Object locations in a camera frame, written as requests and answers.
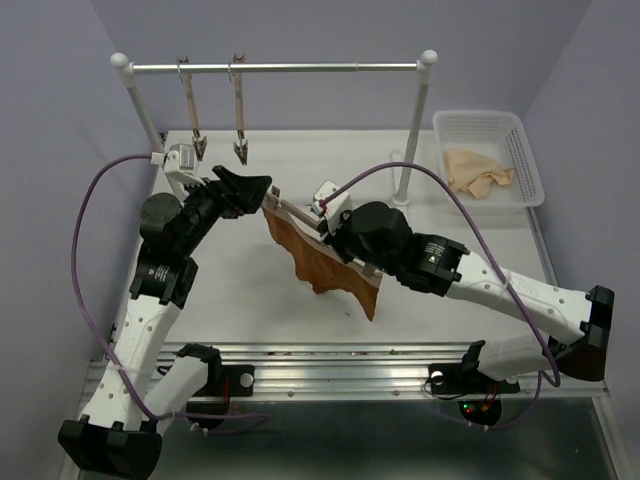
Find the brown underwear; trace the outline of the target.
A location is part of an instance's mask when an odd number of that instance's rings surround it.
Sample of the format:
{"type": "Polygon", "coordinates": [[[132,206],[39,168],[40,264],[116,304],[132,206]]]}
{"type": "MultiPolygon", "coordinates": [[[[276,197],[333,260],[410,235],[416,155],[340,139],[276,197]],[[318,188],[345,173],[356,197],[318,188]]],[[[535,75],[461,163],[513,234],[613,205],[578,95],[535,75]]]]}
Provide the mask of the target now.
{"type": "Polygon", "coordinates": [[[305,233],[293,217],[280,207],[262,205],[271,238],[293,258],[296,277],[311,285],[316,295],[340,290],[352,294],[365,317],[372,322],[383,274],[364,266],[343,263],[331,249],[305,233]]]}

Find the beige clip hanger with underwear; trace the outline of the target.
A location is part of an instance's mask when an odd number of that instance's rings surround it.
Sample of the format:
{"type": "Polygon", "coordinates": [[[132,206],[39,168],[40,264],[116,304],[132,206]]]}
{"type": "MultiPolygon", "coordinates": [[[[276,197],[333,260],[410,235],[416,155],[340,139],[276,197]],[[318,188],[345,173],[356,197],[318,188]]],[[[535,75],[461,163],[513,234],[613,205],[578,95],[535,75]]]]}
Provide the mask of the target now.
{"type": "Polygon", "coordinates": [[[281,198],[278,187],[270,187],[270,191],[264,198],[263,207],[279,218],[293,224],[313,248],[351,268],[368,283],[374,284],[382,278],[382,271],[371,264],[363,263],[360,260],[353,260],[349,263],[342,261],[329,246],[322,242],[323,233],[320,228],[320,220],[314,216],[313,213],[307,213],[291,202],[281,198]]]}

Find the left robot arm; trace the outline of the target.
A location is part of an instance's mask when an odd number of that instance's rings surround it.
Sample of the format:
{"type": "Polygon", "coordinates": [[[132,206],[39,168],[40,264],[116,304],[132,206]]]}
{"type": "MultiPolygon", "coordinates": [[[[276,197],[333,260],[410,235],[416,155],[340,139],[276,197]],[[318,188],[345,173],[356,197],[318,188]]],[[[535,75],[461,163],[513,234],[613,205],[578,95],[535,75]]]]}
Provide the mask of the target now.
{"type": "Polygon", "coordinates": [[[185,199],[161,192],[141,207],[140,236],[125,318],[93,396],[76,420],[63,422],[58,441],[82,471],[147,479],[177,418],[194,420],[186,405],[222,382],[219,351],[186,344],[157,384],[151,382],[165,339],[179,318],[198,266],[192,254],[220,219],[256,213],[271,186],[268,175],[241,176],[221,165],[214,179],[188,183],[185,199]]]}

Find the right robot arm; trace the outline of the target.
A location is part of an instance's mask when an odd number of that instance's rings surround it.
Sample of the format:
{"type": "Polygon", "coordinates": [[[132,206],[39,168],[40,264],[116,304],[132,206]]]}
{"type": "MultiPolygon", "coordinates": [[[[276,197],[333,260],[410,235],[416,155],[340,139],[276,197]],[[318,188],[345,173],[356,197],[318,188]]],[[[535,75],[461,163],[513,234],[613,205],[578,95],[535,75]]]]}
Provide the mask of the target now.
{"type": "Polygon", "coordinates": [[[486,307],[528,324],[528,335],[470,345],[454,377],[472,390],[493,381],[550,370],[603,380],[614,293],[595,286],[567,290],[490,262],[435,234],[414,232],[404,214],[375,201],[357,208],[324,206],[323,241],[343,262],[359,260],[404,287],[486,307]]]}

